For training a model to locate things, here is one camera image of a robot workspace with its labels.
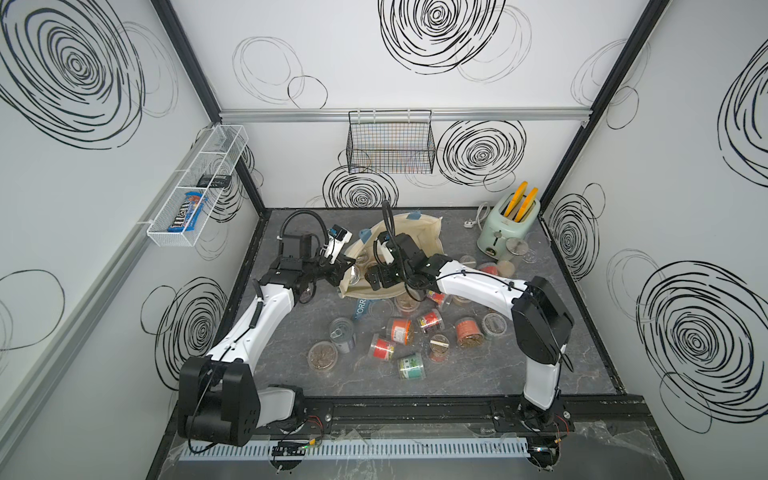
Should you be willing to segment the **cream canvas tote bag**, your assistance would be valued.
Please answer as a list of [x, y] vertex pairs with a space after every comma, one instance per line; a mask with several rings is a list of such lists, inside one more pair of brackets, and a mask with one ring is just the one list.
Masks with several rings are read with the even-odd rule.
[[[407, 234], [415, 245], [424, 252], [427, 257], [434, 254], [443, 254], [444, 249], [440, 240], [442, 229], [442, 217], [433, 216], [423, 212], [407, 212], [394, 215], [394, 227], [396, 234]], [[338, 287], [339, 297], [346, 299], [382, 300], [391, 299], [406, 292], [405, 285], [398, 283], [395, 286], [374, 290], [364, 278], [364, 274], [377, 265], [374, 248], [377, 248], [379, 259], [385, 264], [393, 264], [394, 257], [385, 246], [377, 242], [379, 235], [386, 232], [384, 221], [380, 221], [370, 228], [371, 233], [356, 239], [343, 254], [356, 260], [355, 270], [350, 269], [345, 274]]]

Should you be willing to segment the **red floral label jar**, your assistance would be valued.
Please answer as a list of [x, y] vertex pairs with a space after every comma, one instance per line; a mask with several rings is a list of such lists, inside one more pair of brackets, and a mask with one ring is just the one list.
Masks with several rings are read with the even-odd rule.
[[445, 328], [442, 314], [437, 309], [431, 309], [419, 316], [417, 323], [424, 334], [442, 331]]

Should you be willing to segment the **clear jar red band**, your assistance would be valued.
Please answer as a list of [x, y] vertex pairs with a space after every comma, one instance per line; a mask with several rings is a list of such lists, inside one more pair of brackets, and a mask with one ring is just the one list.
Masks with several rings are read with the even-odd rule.
[[463, 255], [460, 257], [459, 262], [468, 268], [475, 269], [477, 267], [477, 260], [472, 255]]

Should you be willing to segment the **orange barcode label jar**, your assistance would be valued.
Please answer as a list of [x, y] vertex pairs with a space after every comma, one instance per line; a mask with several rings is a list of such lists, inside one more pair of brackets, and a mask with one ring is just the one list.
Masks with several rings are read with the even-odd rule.
[[387, 327], [388, 338], [400, 345], [410, 345], [413, 341], [412, 322], [408, 318], [392, 317]]

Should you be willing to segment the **grey label seed jar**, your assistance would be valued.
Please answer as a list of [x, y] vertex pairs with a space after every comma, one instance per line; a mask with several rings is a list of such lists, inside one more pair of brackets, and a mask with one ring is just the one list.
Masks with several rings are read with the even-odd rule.
[[351, 353], [356, 346], [354, 322], [345, 317], [334, 319], [329, 326], [329, 337], [340, 353]]

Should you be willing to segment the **red label seed jar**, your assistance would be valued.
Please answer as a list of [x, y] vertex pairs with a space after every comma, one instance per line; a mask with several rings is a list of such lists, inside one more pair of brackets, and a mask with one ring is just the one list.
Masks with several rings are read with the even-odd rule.
[[389, 362], [394, 356], [395, 347], [395, 342], [381, 337], [379, 334], [374, 334], [369, 346], [368, 356], [376, 360]]

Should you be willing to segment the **clear brown seed jar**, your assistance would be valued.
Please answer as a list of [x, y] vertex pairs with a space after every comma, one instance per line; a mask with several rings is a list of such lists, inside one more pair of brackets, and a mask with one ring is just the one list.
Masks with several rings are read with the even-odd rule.
[[307, 361], [311, 369], [319, 372], [332, 370], [338, 362], [339, 352], [330, 341], [315, 343], [308, 351]]

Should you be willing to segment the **orange label seed jar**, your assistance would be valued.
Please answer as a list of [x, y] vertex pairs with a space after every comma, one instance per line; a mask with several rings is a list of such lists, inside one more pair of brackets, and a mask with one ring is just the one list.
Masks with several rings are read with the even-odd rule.
[[455, 330], [457, 343], [461, 348], [477, 347], [484, 342], [484, 334], [477, 321], [472, 317], [459, 319], [455, 324]]

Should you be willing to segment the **teal green label jar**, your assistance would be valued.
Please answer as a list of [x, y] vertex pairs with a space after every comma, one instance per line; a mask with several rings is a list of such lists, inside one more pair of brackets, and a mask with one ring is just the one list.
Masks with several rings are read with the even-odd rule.
[[400, 358], [397, 367], [399, 378], [402, 380], [420, 380], [426, 377], [423, 357], [420, 353]]

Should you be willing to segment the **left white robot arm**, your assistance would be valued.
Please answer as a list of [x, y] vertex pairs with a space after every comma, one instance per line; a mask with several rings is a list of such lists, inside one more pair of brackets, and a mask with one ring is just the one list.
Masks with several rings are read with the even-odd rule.
[[280, 236], [277, 258], [256, 283], [256, 296], [223, 339], [201, 356], [191, 356], [179, 374], [178, 434], [188, 441], [245, 445], [258, 429], [297, 430], [307, 420], [299, 387], [258, 389], [254, 370], [280, 322], [301, 295], [320, 280], [340, 284], [353, 266], [342, 249], [351, 233], [338, 226], [319, 252], [308, 235]]

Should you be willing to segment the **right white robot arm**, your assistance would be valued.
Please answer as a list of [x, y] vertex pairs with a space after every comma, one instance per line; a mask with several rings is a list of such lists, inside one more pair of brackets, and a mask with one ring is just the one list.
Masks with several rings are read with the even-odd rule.
[[403, 285], [479, 303], [512, 322], [526, 356], [520, 417], [534, 429], [554, 422], [561, 367], [574, 319], [554, 287], [543, 277], [515, 280], [493, 275], [445, 255], [427, 255], [411, 236], [382, 233], [373, 243], [377, 263], [366, 275], [374, 290]]

